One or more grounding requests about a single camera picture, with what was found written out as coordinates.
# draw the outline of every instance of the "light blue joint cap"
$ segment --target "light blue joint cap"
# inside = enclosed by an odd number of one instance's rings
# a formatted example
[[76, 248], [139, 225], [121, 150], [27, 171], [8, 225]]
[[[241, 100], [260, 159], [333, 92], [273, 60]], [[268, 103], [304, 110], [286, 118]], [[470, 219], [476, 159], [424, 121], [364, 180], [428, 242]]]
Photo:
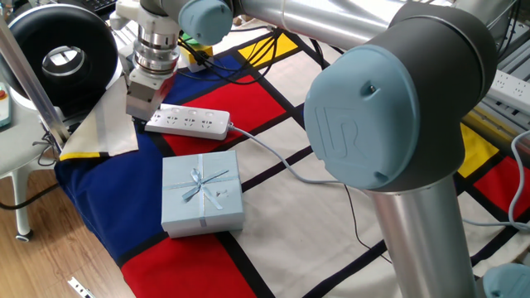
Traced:
[[304, 107], [316, 156], [337, 180], [373, 190], [395, 180], [416, 150], [417, 91], [402, 62], [358, 46], [319, 74]]
[[221, 0], [193, 0], [179, 14], [182, 30], [201, 45], [215, 45], [230, 33], [233, 15]]
[[488, 298], [530, 297], [530, 267], [504, 264], [487, 271], [483, 283]]

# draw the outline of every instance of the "electrical socket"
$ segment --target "electrical socket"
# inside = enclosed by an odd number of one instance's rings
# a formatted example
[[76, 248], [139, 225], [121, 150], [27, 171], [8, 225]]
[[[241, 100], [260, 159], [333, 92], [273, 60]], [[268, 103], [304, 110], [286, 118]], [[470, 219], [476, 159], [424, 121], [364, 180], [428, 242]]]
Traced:
[[487, 96], [521, 112], [530, 113], [530, 84], [503, 71], [497, 70]]
[[146, 131], [221, 141], [226, 138], [229, 124], [228, 112], [163, 103], [147, 123]]

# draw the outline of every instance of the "ribbon bow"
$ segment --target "ribbon bow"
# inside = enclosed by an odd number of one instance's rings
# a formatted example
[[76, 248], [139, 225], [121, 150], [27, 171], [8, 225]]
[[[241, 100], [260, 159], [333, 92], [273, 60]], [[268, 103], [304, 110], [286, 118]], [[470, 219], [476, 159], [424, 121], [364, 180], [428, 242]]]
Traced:
[[224, 175], [224, 174], [226, 174], [228, 172], [229, 172], [229, 170], [218, 171], [218, 172], [214, 173], [213, 175], [211, 175], [211, 176], [209, 176], [207, 178], [201, 178], [202, 177], [202, 173], [199, 170], [193, 169], [191, 171], [191, 177], [193, 178], [193, 181], [195, 181], [197, 186], [194, 187], [192, 190], [188, 191], [187, 193], [183, 194], [182, 198], [184, 199], [184, 201], [186, 203], [188, 203], [189, 201], [191, 201], [191, 199], [193, 199], [194, 195], [199, 193], [200, 205], [202, 206], [202, 208], [201, 208], [201, 218], [205, 216], [204, 215], [204, 212], [205, 212], [205, 209], [204, 209], [205, 196], [215, 206], [215, 208], [217, 208], [217, 210], [223, 209], [223, 206], [221, 206], [219, 204], [219, 202], [215, 199], [215, 197], [210, 193], [210, 190], [208, 190], [208, 188], [205, 186], [205, 184], [207, 184], [208, 182], [212, 181], [213, 179], [215, 179], [215, 178], [217, 178], [217, 177], [219, 177], [221, 175]]

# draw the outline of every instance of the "power cord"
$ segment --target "power cord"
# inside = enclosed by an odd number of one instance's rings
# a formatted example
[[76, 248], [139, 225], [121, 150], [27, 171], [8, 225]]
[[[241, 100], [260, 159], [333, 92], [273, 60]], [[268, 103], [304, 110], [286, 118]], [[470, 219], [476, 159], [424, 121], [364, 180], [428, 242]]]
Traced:
[[[280, 35], [282, 33], [283, 33], [282, 29], [276, 28], [275, 30], [273, 30], [272, 38], [268, 39], [259, 48], [259, 50], [255, 54], [251, 53], [251, 56], [247, 59], [247, 61], [245, 61], [245, 63], [238, 70], [227, 69], [227, 68], [225, 68], [223, 66], [219, 66], [219, 65], [216, 65], [215, 63], [212, 63], [212, 62], [208, 61], [209, 57], [204, 57], [204, 56], [200, 55], [195, 49], [193, 49], [193, 47], [191, 47], [184, 40], [179, 38], [178, 45], [182, 46], [184, 49], [189, 51], [194, 56], [194, 58], [198, 61], [199, 65], [204, 65], [207, 70], [209, 70], [210, 72], [214, 73], [217, 77], [219, 77], [219, 79], [203, 79], [203, 78], [195, 77], [195, 76], [192, 76], [192, 75], [189, 75], [189, 74], [181, 74], [181, 75], [183, 75], [183, 76], [185, 76], [187, 78], [190, 78], [190, 79], [197, 79], [197, 80], [204, 80], [204, 81], [220, 81], [220, 80], [224, 80], [224, 81], [227, 81], [229, 83], [238, 84], [238, 85], [254, 84], [254, 83], [258, 82], [260, 79], [264, 78], [265, 75], [267, 75], [268, 72], [271, 70], [273, 61], [276, 59], [276, 55], [277, 55], [277, 42], [278, 42], [278, 39], [279, 39], [279, 37], [280, 37]], [[263, 51], [263, 49], [265, 47], [267, 47], [267, 46], [268, 46], [268, 48], [266, 49], [266, 51], [261, 56], [259, 56], [259, 58], [256, 59], [255, 62], [252, 63], [251, 61], [253, 61], [258, 55], [260, 55], [260, 53]], [[238, 82], [237, 80], [231, 79], [231, 77], [233, 77], [234, 75], [236, 75], [236, 74], [238, 74], [238, 73], [240, 73], [240, 72], [242, 72], [242, 71], [244, 71], [244, 70], [246, 70], [246, 69], [248, 69], [250, 67], [254, 67], [261, 59], [263, 59], [263, 57], [265, 57], [265, 55], [267, 55], [270, 52], [271, 49], [273, 49], [272, 61], [271, 61], [271, 64], [267, 67], [267, 69], [263, 72], [263, 74], [261, 74], [259, 77], [257, 77], [255, 80], [253, 80], [251, 82]], [[233, 71], [233, 73], [230, 74], [229, 76], [223, 76], [217, 70], [215, 70], [215, 68], [222, 69], [222, 70], [227, 70], [227, 71]]]
[[22, 209], [24, 207], [27, 207], [29, 204], [35, 202], [36, 200], [42, 198], [43, 196], [49, 194], [51, 191], [57, 189], [58, 187], [59, 187], [59, 184], [55, 183], [54, 185], [52, 185], [52, 186], [48, 187], [47, 189], [41, 191], [40, 193], [36, 194], [35, 196], [33, 196], [31, 199], [27, 200], [26, 202], [20, 203], [18, 205], [10, 206], [10, 205], [6, 205], [6, 204], [0, 203], [0, 209], [11, 210], [11, 211]]
[[[508, 38], [508, 43], [504, 47], [503, 52], [501, 54], [499, 54], [499, 58], [502, 57], [504, 54], [506, 54], [506, 51], [508, 50], [508, 47], [510, 46], [510, 43], [512, 42], [513, 34], [515, 34], [515, 26], [517, 25], [517, 20], [519, 19], [519, 13], [521, 12], [521, 2], [522, 2], [521, 0], [517, 0], [517, 3], [515, 3], [513, 5], [513, 10], [510, 13], [510, 18], [513, 20], [512, 31], [510, 32], [510, 37]], [[508, 29], [509, 28], [510, 28], [510, 23], [508, 23], [508, 28], [506, 28], [506, 33], [504, 34], [504, 36], [506, 36], [508, 34]], [[500, 44], [499, 53], [500, 53], [500, 51], [501, 51], [501, 49], [503, 47], [503, 43], [504, 43], [504, 38], [503, 38], [503, 41]]]
[[477, 223], [473, 220], [468, 219], [462, 219], [467, 224], [473, 224], [480, 227], [498, 227], [498, 226], [508, 226], [508, 227], [514, 227], [518, 229], [521, 232], [529, 232], [530, 233], [530, 224], [527, 223], [518, 223], [515, 221], [513, 213], [515, 210], [515, 206], [517, 205], [517, 202], [521, 198], [521, 194], [524, 189], [524, 165], [523, 161], [521, 161], [521, 156], [519, 155], [519, 152], [517, 151], [517, 144], [518, 142], [527, 137], [530, 136], [530, 131], [521, 133], [517, 137], [515, 137], [512, 141], [512, 152], [515, 156], [515, 161], [518, 164], [519, 168], [519, 187], [517, 189], [517, 192], [515, 193], [515, 196], [512, 199], [512, 203], [510, 203], [510, 208], [508, 210], [508, 220], [509, 222], [504, 223]]
[[314, 40], [312, 38], [310, 38], [310, 41], [313, 47], [315, 48], [316, 54], [318, 55], [318, 59], [319, 59], [318, 62], [320, 64], [320, 67], [322, 68], [322, 70], [325, 70], [326, 66], [325, 66], [324, 52], [322, 51], [320, 44], [318, 43], [317, 40]]
[[[354, 211], [354, 203], [352, 202], [351, 194], [349, 193], [348, 186], [344, 185], [344, 188], [346, 189], [346, 193], [348, 194], [349, 207], [351, 207], [351, 214], [354, 216], [355, 237], [357, 238], [357, 241], [359, 241], [359, 243], [361, 243], [362, 246], [364, 246], [367, 249], [372, 249], [370, 246], [368, 246], [364, 242], [362, 242], [361, 238], [359, 237], [359, 231], [357, 230], [357, 218], [355, 217], [355, 211]], [[380, 257], [382, 257], [383, 259], [385, 259], [385, 261], [387, 261], [387, 262], [392, 264], [392, 261], [388, 260], [384, 255], [381, 255]]]
[[258, 138], [256, 138], [255, 136], [253, 136], [252, 134], [248, 133], [248, 132], [245, 132], [243, 129], [239, 129], [237, 127], [235, 127], [232, 123], [230, 123], [229, 125], [229, 130], [230, 131], [234, 131], [234, 132], [239, 132], [241, 134], [243, 134], [245, 137], [248, 137], [252, 140], [254, 140], [256, 143], [258, 143], [259, 145], [265, 147], [267, 150], [269, 150], [270, 152], [272, 152], [272, 154], [274, 154], [275, 156], [277, 156], [280, 161], [282, 161], [283, 165], [300, 181], [304, 182], [304, 183], [308, 183], [308, 184], [329, 184], [329, 183], [339, 183], [339, 184], [342, 184], [342, 182], [340, 181], [337, 181], [337, 180], [310, 180], [310, 179], [306, 179], [300, 175], [298, 175], [298, 173], [296, 173], [294, 171], [294, 169], [292, 169], [291, 165], [289, 165], [289, 162], [287, 162], [285, 160], [285, 158], [283, 158], [280, 153], [278, 153], [276, 150], [272, 149], [271, 147], [269, 147], [267, 144], [265, 144], [264, 142], [261, 142]]
[[272, 29], [274, 29], [273, 26], [256, 26], [254, 28], [248, 28], [248, 29], [234, 29], [230, 32], [249, 32], [249, 31], [256, 31], [256, 30], [260, 30], [260, 29], [267, 29], [269, 31], [272, 31]]
[[[51, 136], [50, 132], [46, 131], [46, 133], [44, 134], [44, 136], [42, 137], [41, 139], [43, 142], [33, 142], [32, 146], [36, 146], [36, 145], [44, 145], [44, 149], [42, 149], [42, 152], [41, 154], [39, 155], [39, 159], [37, 161], [37, 163], [39, 164], [39, 166], [53, 166], [57, 160], [59, 159], [59, 157], [57, 156], [57, 151], [55, 150], [55, 143], [53, 141], [53, 137]], [[53, 161], [50, 162], [49, 164], [43, 164], [41, 159], [42, 157], [44, 156], [44, 153], [49, 149], [51, 148], [52, 152], [53, 152]]]

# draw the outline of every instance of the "light blue gift box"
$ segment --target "light blue gift box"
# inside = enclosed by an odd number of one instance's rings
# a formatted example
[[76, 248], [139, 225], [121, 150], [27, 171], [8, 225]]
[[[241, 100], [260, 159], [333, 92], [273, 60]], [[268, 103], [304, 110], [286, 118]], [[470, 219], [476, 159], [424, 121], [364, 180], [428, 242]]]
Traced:
[[243, 221], [235, 151], [164, 158], [162, 227], [171, 238], [239, 230]]

